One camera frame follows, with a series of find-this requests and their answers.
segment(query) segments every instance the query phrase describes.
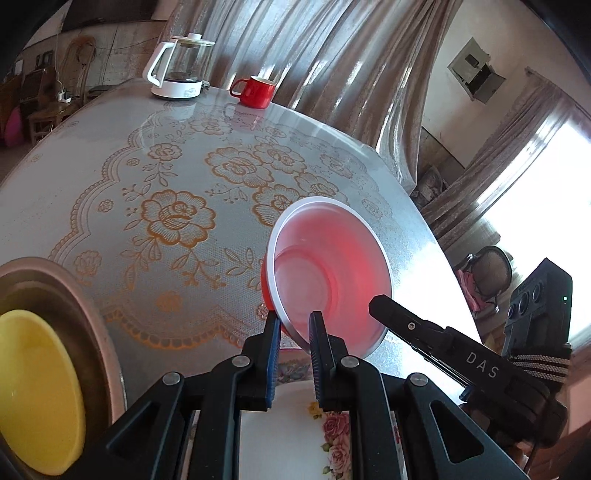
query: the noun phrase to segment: chair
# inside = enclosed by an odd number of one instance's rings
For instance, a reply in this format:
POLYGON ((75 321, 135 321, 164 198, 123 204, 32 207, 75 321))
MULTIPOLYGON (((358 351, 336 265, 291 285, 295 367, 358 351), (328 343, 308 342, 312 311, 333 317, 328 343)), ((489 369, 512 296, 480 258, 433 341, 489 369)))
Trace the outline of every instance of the chair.
POLYGON ((492 245, 468 255, 455 269, 475 320, 499 312, 498 296, 509 288, 513 270, 507 254, 492 245))
POLYGON ((95 39, 80 35, 70 42, 59 70, 59 82, 70 92, 70 103, 51 102, 29 116, 31 142, 35 145, 86 103, 86 78, 96 55, 95 39))

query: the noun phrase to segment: kettle lid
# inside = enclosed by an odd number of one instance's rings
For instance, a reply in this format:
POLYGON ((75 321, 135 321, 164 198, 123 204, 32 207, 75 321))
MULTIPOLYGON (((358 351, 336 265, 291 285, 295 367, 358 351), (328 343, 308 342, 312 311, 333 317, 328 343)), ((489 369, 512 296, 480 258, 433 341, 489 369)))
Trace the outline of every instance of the kettle lid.
POLYGON ((181 36, 174 36, 171 37, 174 40, 178 40, 180 43, 183 44, 190 44, 190 45, 203 45, 206 47, 213 47, 216 43, 214 41, 209 40, 202 40, 200 33, 190 33, 186 37, 181 36))

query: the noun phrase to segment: yellow bowl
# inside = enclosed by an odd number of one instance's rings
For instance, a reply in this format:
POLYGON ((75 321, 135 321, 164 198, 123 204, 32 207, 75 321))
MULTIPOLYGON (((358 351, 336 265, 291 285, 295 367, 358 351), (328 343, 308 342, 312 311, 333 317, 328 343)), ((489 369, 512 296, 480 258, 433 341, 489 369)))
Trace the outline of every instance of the yellow bowl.
POLYGON ((82 392, 61 340, 27 310, 0 316, 0 432, 28 466, 61 475, 82 453, 82 392))

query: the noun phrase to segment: electrical box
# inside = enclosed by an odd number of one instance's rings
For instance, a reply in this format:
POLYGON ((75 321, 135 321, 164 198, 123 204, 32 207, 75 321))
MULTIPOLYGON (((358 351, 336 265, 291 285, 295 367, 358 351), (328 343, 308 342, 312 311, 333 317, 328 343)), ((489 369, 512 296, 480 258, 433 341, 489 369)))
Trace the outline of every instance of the electrical box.
POLYGON ((490 60, 491 56, 471 38, 447 67, 471 100, 488 102, 505 81, 495 73, 490 60))

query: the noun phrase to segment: kettle handle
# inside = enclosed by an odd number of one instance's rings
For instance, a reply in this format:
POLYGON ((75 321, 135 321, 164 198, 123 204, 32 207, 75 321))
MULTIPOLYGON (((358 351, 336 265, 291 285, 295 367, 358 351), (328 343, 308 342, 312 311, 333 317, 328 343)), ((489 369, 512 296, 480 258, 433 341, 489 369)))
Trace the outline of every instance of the kettle handle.
POLYGON ((144 80, 148 80, 150 83, 153 83, 158 88, 162 86, 164 74, 166 73, 166 70, 168 70, 170 57, 173 55, 174 46, 176 44, 177 43, 175 41, 163 41, 156 46, 156 48, 154 49, 154 53, 152 53, 152 56, 150 57, 148 63, 146 64, 146 67, 144 68, 144 72, 142 74, 144 80), (170 49, 170 52, 168 52, 167 56, 162 59, 160 68, 158 69, 158 72, 156 72, 156 75, 154 75, 154 69, 156 67, 156 64, 158 63, 160 57, 162 57, 162 55, 164 55, 164 52, 166 52, 166 50, 168 49, 170 49))

